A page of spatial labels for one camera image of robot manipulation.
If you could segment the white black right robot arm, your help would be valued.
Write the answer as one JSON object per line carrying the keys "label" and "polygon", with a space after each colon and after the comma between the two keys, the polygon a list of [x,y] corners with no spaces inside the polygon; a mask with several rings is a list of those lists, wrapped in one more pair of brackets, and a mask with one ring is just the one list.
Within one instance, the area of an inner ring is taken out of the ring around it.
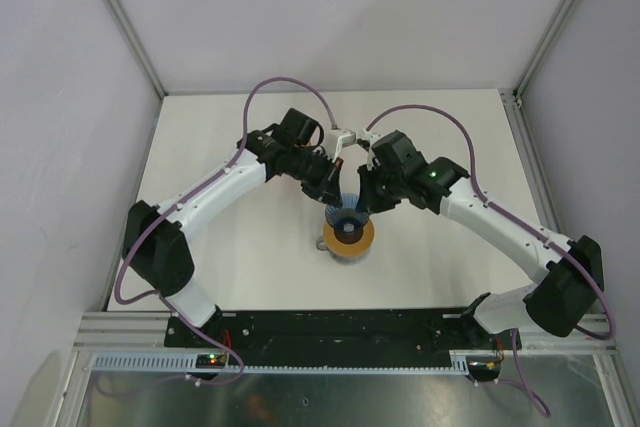
{"label": "white black right robot arm", "polygon": [[556,337],[577,329],[603,288],[600,245],[588,236],[572,240],[531,225],[489,199],[470,174],[446,157],[427,162],[402,132],[365,133],[367,153],[358,169],[358,210],[377,214],[403,200],[469,229],[513,261],[530,284],[502,294],[480,295],[464,311],[463,340],[484,348],[497,334],[537,326]]}

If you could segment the blue glass cone dripper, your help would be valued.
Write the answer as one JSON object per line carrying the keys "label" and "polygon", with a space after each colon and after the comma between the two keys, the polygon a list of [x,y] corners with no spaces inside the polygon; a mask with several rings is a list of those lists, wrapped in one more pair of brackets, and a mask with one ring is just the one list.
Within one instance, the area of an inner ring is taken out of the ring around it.
{"label": "blue glass cone dripper", "polygon": [[344,193],[341,201],[340,207],[327,206],[325,208],[325,220],[331,228],[341,234],[355,234],[369,222],[369,215],[358,209],[358,194]]}

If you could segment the wooden ring dripper holder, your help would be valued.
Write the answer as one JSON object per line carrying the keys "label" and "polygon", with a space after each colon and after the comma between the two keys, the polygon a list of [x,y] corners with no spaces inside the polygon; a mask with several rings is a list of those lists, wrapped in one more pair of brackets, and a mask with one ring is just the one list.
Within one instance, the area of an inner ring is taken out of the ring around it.
{"label": "wooden ring dripper holder", "polygon": [[372,221],[351,234],[337,234],[335,229],[324,222],[322,240],[329,252],[347,259],[355,259],[369,252],[375,237],[375,227]]}

